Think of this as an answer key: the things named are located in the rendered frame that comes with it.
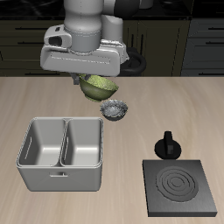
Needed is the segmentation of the small grey fluted dish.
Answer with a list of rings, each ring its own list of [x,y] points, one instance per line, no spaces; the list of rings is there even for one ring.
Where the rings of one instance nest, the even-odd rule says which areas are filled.
[[[106,119],[116,122],[126,115],[128,105],[124,101],[108,100],[100,106],[100,111]]]

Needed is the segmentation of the round black stove knob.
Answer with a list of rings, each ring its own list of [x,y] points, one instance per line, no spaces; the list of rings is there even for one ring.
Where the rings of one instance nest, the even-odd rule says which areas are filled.
[[[181,147],[173,140],[172,133],[166,131],[164,137],[156,142],[154,151],[159,158],[178,159],[181,154]]]

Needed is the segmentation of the dark grey stove plate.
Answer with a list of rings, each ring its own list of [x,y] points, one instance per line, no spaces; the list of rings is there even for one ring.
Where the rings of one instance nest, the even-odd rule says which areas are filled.
[[[217,209],[199,160],[144,160],[149,217],[215,217]]]

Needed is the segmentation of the white two-bin basket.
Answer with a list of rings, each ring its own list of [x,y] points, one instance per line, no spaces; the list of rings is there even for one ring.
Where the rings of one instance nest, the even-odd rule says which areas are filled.
[[[102,182],[100,117],[35,117],[16,166],[32,192],[96,192]]]

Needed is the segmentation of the green bowl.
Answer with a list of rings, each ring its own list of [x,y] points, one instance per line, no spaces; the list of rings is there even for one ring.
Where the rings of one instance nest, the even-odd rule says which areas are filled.
[[[107,100],[118,88],[113,81],[101,76],[90,74],[80,75],[80,89],[93,102]]]

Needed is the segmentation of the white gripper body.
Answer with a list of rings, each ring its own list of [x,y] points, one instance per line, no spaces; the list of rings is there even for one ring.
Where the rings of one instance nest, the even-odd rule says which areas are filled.
[[[116,77],[127,59],[124,43],[103,39],[100,47],[92,52],[73,52],[69,48],[44,45],[40,66],[49,71]]]

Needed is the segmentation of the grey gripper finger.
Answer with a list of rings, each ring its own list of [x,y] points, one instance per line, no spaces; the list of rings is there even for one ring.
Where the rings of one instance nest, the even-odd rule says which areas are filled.
[[[70,75],[73,79],[73,84],[79,85],[80,84],[80,76],[77,73],[70,73]]]

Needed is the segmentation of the dark kitchen cupboards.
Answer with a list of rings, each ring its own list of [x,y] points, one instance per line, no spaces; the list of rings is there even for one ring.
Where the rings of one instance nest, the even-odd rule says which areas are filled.
[[[221,18],[186,6],[207,0],[155,1],[123,21],[123,43],[146,60],[141,75],[224,76],[224,0]],[[40,66],[46,31],[64,20],[64,0],[0,0],[0,76],[70,75]]]

